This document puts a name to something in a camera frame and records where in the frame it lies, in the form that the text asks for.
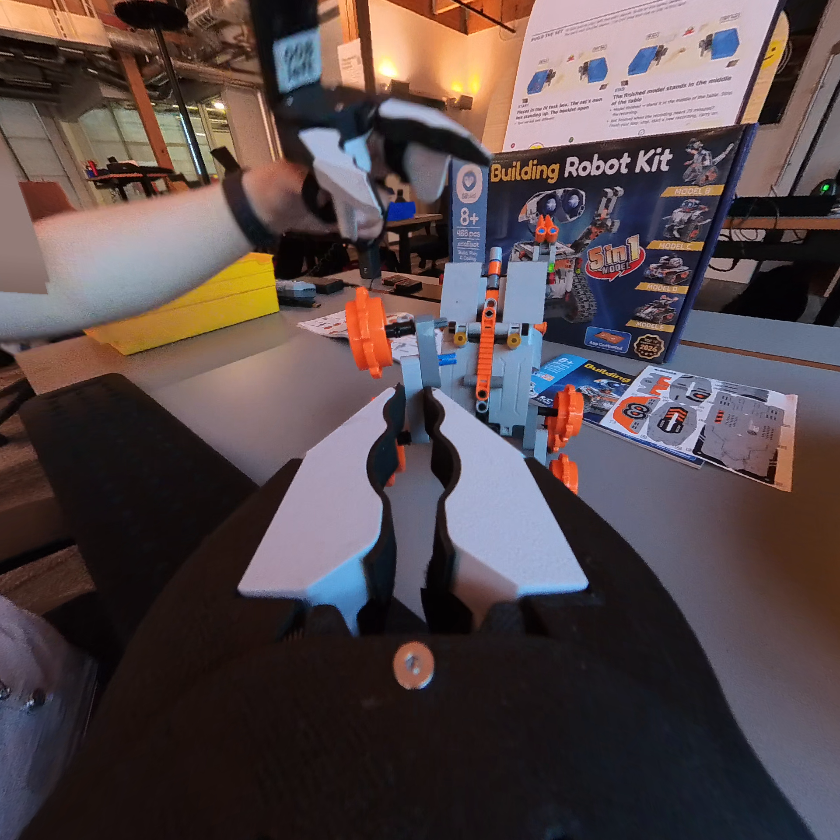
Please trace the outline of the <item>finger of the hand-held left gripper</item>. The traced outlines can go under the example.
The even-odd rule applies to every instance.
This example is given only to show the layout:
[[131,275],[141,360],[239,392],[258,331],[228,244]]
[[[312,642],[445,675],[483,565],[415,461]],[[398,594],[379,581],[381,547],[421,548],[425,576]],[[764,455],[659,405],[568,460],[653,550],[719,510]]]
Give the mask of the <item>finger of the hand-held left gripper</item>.
[[406,169],[409,144],[476,165],[489,165],[492,154],[462,125],[444,112],[413,101],[387,98],[375,108],[375,131],[383,138],[385,161]]
[[375,178],[387,171],[386,136],[381,128],[346,141],[333,128],[298,132],[309,159],[301,171],[301,197],[313,215],[325,224],[336,224],[349,242],[376,242],[384,232],[385,215]]

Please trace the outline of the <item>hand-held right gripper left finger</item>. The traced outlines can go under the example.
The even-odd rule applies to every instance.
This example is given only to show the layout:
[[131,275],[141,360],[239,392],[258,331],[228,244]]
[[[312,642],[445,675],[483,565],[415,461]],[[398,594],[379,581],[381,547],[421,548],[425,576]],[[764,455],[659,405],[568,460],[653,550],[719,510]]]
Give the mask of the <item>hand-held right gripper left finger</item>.
[[310,448],[300,462],[238,593],[334,606],[357,635],[359,613],[378,623],[395,582],[387,481],[400,465],[406,395],[385,388]]

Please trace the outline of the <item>grey toy robot model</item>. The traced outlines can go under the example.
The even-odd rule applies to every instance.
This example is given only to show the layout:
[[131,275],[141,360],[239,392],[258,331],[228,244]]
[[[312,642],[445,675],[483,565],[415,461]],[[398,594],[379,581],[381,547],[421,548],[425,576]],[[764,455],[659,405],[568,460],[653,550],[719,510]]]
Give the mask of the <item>grey toy robot model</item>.
[[447,322],[441,389],[501,436],[520,428],[523,449],[543,465],[549,432],[530,403],[531,384],[548,328],[544,310],[558,233],[542,216],[536,260],[510,259],[505,277],[500,247],[491,249],[485,275],[480,263],[448,265],[440,302]]

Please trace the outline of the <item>person's left forearm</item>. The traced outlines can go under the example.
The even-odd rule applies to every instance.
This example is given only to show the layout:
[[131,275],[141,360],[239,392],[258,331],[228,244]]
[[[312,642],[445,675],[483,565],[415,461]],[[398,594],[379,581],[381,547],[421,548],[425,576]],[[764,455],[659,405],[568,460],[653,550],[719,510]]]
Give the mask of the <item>person's left forearm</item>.
[[2,291],[4,342],[50,338],[159,308],[250,251],[220,185],[62,213],[34,229],[46,292]]

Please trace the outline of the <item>person's left hand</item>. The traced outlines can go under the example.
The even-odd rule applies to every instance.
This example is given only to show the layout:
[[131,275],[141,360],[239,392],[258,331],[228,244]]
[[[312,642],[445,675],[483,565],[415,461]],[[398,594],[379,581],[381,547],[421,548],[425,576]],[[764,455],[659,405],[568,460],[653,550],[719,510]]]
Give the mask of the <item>person's left hand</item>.
[[302,185],[309,173],[304,164],[275,161],[247,171],[243,187],[255,215],[275,234],[298,232],[309,235],[338,233],[336,224],[316,216],[302,198]]

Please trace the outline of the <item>black wristband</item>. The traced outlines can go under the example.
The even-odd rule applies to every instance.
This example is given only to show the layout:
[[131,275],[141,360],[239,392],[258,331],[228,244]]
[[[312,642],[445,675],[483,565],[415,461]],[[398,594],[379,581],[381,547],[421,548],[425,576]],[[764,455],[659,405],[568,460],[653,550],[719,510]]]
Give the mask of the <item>black wristband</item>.
[[227,208],[238,229],[254,251],[273,253],[278,236],[263,224],[252,207],[244,187],[244,170],[227,173],[222,181],[222,191]]

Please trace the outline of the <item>grey electronic module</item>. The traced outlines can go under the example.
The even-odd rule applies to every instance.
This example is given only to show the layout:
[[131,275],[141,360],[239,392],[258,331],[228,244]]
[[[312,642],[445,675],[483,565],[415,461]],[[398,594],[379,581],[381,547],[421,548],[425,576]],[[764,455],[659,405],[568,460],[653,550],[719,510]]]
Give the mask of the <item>grey electronic module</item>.
[[338,278],[322,278],[317,282],[305,279],[276,280],[276,294],[282,307],[317,308],[319,296],[331,296],[344,289],[344,282]]

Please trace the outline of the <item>white instruction booklet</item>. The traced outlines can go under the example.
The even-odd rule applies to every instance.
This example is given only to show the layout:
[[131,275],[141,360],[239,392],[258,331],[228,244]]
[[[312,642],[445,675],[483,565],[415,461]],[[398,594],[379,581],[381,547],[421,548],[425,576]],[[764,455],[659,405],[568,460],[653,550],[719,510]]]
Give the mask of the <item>white instruction booklet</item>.
[[[394,314],[385,315],[385,323],[389,325],[413,321],[413,315],[407,312],[399,311]],[[304,329],[321,337],[344,341],[348,340],[344,310],[312,320],[299,322],[297,326],[300,329]],[[417,338],[414,334],[391,339],[391,346],[392,357],[395,362],[401,363],[404,358],[418,356]]]

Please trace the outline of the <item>blue cover booklet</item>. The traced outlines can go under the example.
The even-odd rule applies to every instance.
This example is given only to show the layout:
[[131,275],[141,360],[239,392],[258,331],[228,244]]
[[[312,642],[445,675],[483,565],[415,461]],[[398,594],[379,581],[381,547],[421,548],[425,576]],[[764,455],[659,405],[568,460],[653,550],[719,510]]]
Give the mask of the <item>blue cover booklet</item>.
[[702,455],[707,416],[719,382],[649,365],[629,374],[577,355],[561,355],[532,376],[532,404],[552,407],[567,385],[583,398],[584,422],[627,443],[693,467]]

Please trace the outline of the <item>black disc stand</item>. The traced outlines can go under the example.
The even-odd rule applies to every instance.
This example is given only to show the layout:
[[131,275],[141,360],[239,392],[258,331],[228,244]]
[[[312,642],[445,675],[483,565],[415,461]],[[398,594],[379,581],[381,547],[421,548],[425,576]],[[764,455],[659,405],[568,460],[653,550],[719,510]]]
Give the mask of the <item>black disc stand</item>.
[[186,14],[176,5],[158,1],[119,2],[114,6],[114,13],[127,26],[139,30],[149,30],[154,34],[164,71],[170,82],[172,94],[181,115],[183,130],[196,174],[202,184],[209,184],[211,178],[207,171],[192,119],[182,95],[181,85],[175,73],[172,57],[166,46],[164,37],[165,32],[181,31],[187,26]]

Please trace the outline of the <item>yellow storage bin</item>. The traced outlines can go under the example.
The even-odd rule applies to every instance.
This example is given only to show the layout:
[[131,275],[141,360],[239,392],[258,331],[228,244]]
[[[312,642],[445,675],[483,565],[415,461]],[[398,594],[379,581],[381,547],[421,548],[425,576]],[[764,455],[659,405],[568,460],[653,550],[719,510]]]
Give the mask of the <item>yellow storage bin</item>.
[[251,253],[200,287],[138,317],[96,328],[85,334],[122,355],[162,347],[278,312],[272,258]]

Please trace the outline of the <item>blue robot kit box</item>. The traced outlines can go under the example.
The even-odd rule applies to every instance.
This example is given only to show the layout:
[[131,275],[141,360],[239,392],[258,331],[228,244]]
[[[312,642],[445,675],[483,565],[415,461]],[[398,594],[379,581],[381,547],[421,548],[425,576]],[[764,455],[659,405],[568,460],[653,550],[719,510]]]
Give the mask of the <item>blue robot kit box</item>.
[[546,339],[646,364],[671,359],[756,127],[497,154],[453,163],[450,259],[549,266]]

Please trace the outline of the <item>white instruction poster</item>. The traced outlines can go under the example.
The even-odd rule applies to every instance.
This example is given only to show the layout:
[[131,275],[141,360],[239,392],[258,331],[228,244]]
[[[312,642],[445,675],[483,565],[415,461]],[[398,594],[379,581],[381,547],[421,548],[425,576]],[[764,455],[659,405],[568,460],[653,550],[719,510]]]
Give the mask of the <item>white instruction poster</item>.
[[535,2],[502,150],[740,123],[782,6]]

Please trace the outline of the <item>person's light shirt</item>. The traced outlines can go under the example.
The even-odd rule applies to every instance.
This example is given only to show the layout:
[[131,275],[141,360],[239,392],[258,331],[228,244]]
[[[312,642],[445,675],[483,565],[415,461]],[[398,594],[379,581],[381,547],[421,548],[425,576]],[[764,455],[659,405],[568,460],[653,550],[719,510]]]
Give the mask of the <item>person's light shirt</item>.
[[18,838],[77,750],[97,665],[37,616],[1,598],[1,838]]

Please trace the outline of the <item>yellow smiley poster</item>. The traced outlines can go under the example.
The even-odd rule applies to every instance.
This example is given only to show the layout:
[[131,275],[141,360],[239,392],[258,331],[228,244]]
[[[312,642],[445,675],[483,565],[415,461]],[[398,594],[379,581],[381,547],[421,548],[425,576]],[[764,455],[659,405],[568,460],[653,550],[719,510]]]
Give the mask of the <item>yellow smiley poster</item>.
[[782,120],[793,86],[788,78],[792,51],[791,27],[787,13],[783,10],[753,85],[749,108],[743,116],[744,122],[769,125]]

